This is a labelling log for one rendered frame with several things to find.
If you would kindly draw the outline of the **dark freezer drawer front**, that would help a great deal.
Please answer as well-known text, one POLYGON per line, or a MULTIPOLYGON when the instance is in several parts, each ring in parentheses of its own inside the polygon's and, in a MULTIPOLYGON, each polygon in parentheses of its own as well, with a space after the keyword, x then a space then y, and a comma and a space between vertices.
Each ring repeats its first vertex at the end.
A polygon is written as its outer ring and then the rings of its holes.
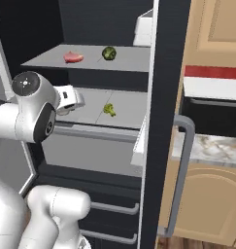
MULTIPOLYGON (((77 189, 90 195, 92 202, 134 209, 140 202, 141 179, 118 174, 50 165, 38 167, 36 185, 53 185, 77 189)), ((139 212, 135 214, 92 208, 80 221, 85 231, 132 239, 138 233, 139 212)))

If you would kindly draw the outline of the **light green broccoli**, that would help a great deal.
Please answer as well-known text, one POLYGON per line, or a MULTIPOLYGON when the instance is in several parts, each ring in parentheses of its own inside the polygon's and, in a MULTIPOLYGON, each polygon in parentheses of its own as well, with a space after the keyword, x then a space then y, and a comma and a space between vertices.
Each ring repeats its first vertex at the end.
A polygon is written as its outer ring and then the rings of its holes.
POLYGON ((105 114, 110 114, 112 117, 116 115, 116 112, 114 111, 114 106, 112 103, 108 103, 104 106, 103 112, 105 114))

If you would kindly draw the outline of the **grey fridge shelf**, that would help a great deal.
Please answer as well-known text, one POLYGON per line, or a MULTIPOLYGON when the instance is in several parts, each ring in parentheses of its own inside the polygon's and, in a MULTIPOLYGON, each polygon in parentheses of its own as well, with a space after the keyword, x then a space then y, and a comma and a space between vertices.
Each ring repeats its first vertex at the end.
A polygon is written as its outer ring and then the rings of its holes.
POLYGON ((147 94, 139 91, 107 89, 78 89, 84 96, 85 106, 58 116, 60 123, 70 125, 106 125, 139 129, 147 112, 147 94), (103 108, 112 103, 116 115, 105 114, 103 108))
POLYGON ((150 48, 117 47, 116 58, 105 60, 102 51, 105 46, 58 45, 23 63, 23 66, 69 69, 94 69, 129 72, 148 72, 150 68, 150 48), (81 62, 66 63, 63 56, 68 53, 84 56, 81 62))

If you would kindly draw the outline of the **grey fridge door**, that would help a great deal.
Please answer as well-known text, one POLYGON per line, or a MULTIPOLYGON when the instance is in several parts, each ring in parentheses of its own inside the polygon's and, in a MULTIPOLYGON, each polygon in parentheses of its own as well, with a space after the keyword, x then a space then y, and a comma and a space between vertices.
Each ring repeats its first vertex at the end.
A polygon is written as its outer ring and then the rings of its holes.
MULTIPOLYGON (((11 75, 0 40, 0 99, 17 102, 11 90, 11 75)), ((36 172, 24 142, 0 140, 0 177, 20 195, 25 196, 36 172)))

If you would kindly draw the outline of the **tan base cupboard door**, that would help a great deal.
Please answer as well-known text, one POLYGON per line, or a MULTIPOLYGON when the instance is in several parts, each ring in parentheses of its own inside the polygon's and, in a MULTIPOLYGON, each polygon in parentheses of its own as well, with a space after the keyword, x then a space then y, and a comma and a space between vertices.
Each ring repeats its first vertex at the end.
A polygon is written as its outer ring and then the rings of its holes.
POLYGON ((236 247, 236 168, 188 165, 174 235, 236 247))

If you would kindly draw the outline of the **dark fridge door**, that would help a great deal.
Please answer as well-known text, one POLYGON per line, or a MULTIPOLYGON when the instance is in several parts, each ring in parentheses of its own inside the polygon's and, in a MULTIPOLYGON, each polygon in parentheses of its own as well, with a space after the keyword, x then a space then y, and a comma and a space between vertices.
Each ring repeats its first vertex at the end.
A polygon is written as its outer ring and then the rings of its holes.
POLYGON ((154 0, 137 249, 154 249, 190 0, 154 0))

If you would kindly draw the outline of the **red white black microwave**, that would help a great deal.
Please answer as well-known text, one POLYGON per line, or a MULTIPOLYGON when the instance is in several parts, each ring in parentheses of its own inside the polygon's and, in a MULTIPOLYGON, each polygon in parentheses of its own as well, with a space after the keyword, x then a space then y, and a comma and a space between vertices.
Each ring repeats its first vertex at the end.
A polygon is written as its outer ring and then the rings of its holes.
POLYGON ((236 137, 236 68, 187 65, 180 113, 199 134, 236 137))

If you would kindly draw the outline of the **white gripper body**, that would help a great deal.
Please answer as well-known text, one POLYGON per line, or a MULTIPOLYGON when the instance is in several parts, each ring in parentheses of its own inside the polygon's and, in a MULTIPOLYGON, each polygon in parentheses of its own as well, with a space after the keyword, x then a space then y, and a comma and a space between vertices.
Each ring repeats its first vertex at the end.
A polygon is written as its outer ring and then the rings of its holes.
POLYGON ((56 88, 56 114, 68 115, 71 111, 84 106, 84 97, 74 88, 56 88))

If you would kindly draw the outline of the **pink raw steak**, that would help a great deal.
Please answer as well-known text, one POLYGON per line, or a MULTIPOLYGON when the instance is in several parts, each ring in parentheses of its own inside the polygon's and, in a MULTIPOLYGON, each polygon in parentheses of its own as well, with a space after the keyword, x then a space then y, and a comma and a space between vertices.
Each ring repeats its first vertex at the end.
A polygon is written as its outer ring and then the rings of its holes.
POLYGON ((80 62, 84 59, 82 54, 68 52, 63 56, 66 63, 80 62))

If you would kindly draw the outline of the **grey fridge crisper drawer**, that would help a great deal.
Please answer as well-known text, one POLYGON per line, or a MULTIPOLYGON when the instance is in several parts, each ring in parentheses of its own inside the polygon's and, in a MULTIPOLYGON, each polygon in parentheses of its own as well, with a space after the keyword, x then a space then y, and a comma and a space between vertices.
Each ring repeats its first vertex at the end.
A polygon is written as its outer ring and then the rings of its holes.
POLYGON ((101 126, 57 125, 43 143, 47 164, 141 177, 131 163, 137 130, 101 126))

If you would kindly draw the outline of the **tan wall cupboard door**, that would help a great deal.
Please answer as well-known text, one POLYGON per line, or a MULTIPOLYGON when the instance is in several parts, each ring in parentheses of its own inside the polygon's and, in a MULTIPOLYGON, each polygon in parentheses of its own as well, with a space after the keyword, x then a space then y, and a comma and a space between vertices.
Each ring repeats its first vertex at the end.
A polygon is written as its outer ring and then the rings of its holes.
POLYGON ((191 0, 185 63, 236 68, 236 0, 191 0))

